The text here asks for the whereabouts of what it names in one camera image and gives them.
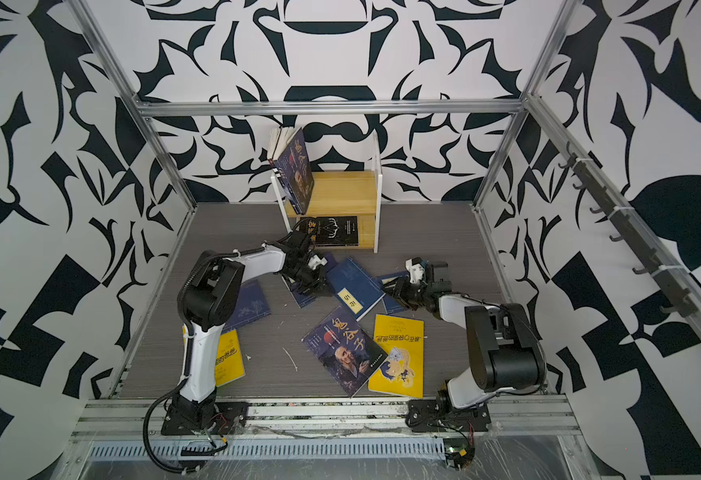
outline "cartoon illustration on yellow book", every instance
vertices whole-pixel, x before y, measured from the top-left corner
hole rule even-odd
[[[404,388],[410,388],[414,385],[415,376],[414,370],[409,367],[410,361],[409,352],[394,348],[379,371],[389,381],[400,382]]]

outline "blue book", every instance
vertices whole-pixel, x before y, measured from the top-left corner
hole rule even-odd
[[[288,142],[286,148],[278,153],[274,166],[278,170],[279,182],[292,203],[294,211],[298,215],[305,215],[316,182],[310,169],[310,159],[307,158],[302,128],[298,129]]]
[[[331,252],[326,252],[326,254],[324,254],[324,258],[326,259],[325,268],[327,272],[329,270],[332,270],[335,266],[337,266],[337,260],[334,258],[334,255]],[[292,297],[294,297],[294,301],[298,303],[298,306],[300,308],[305,308],[305,306],[309,305],[310,303],[313,303],[316,300],[316,297],[313,295],[303,295],[301,293],[297,293],[295,291],[298,286],[297,283],[291,282],[290,280],[287,280],[285,278],[284,283],[287,284],[289,292],[292,294]]]
[[[265,300],[265,293],[262,291],[260,282],[249,280],[241,283],[241,288],[238,291],[238,300],[236,301],[236,310],[230,316],[222,333],[230,332],[242,325],[259,320],[270,314],[270,306]]]
[[[327,272],[326,279],[334,289],[334,295],[356,320],[361,320],[384,296],[377,280],[367,274],[352,256]]]
[[[379,283],[379,288],[383,288],[386,283],[390,282],[391,280],[395,280],[400,276],[409,277],[409,272],[407,270],[403,270],[401,272],[395,272],[394,274],[380,275],[376,277],[376,280]],[[385,295],[383,297],[383,304],[385,306],[385,314],[387,315],[393,315],[394,313],[403,312],[406,310],[405,307],[401,306],[401,304],[396,302],[390,295]]]
[[[387,357],[383,348],[341,306],[312,329],[303,342],[350,397]]]

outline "book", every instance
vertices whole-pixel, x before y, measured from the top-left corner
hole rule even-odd
[[[371,378],[369,390],[422,398],[425,323],[378,315],[374,340],[389,355]]]
[[[231,330],[220,335],[217,359],[214,360],[214,381],[217,386],[225,385],[245,375],[244,357],[238,344],[238,332]]]
[[[382,347],[341,306],[302,341],[349,397],[359,391],[386,357]]]
[[[335,266],[337,266],[337,260],[334,258],[334,255],[331,252],[326,252],[324,258],[326,259],[326,265],[324,266],[326,272],[332,270]],[[310,303],[313,303],[316,300],[316,297],[313,295],[303,295],[302,293],[298,293],[296,291],[296,289],[298,288],[298,284],[294,280],[290,278],[288,279],[283,275],[281,276],[281,278],[284,280],[284,284],[286,284],[287,288],[289,289],[289,292],[294,298],[294,301],[298,303],[298,306],[300,308],[305,308],[305,306],[309,305]]]
[[[280,132],[277,138],[271,134],[268,162],[274,168],[294,212],[305,215],[315,185],[310,159],[307,157],[305,135],[302,128],[296,130],[295,127],[286,127],[278,130]]]
[[[270,306],[265,299],[260,282],[249,280],[241,283],[236,300],[236,310],[230,316],[222,333],[230,332],[240,326],[259,320],[270,314]]]
[[[394,274],[380,275],[375,278],[379,283],[379,288],[382,289],[385,284],[394,281],[400,276],[409,276],[409,272],[406,270],[395,272]],[[385,313],[388,315],[393,315],[394,313],[403,312],[406,310],[404,306],[396,302],[392,296],[385,294],[383,297],[383,305],[385,306]]]
[[[326,272],[326,280],[334,289],[340,303],[353,313],[356,320],[361,320],[384,296],[383,291],[379,289],[379,283],[367,274],[352,256]]]
[[[317,216],[304,229],[316,246],[358,246],[358,216]]]

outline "bookshelf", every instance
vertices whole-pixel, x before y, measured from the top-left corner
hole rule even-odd
[[[371,160],[366,162],[367,170],[313,172],[316,184],[304,216],[358,216],[358,246],[343,248],[374,250],[376,254],[379,245],[379,207],[383,198],[383,168],[379,160],[377,132],[373,132],[371,138],[373,151]],[[294,212],[275,175],[270,175],[270,182],[277,192],[284,225],[287,231],[291,231],[293,221],[302,215]]]

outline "gray table surface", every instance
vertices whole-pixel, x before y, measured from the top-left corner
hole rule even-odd
[[[120,398],[157,398],[173,388],[182,368],[182,322],[176,311],[180,285],[204,250],[253,248],[285,234],[275,204],[201,204],[158,299],[142,342],[125,378]],[[478,225],[468,204],[385,204],[382,207],[379,253],[372,250],[332,250],[338,261],[355,257],[372,275],[404,270],[415,256],[449,264],[454,291],[501,302],[499,284],[489,262]],[[258,278],[271,314],[238,330],[246,376],[219,389],[221,396],[300,397],[344,396],[312,353],[303,336],[323,320],[339,301],[319,298],[300,309],[279,276]],[[360,321],[370,335],[382,302]],[[424,310],[396,314],[425,321],[425,394],[435,394],[446,379],[468,366],[465,330],[437,320]],[[357,396],[379,395],[365,387]]]

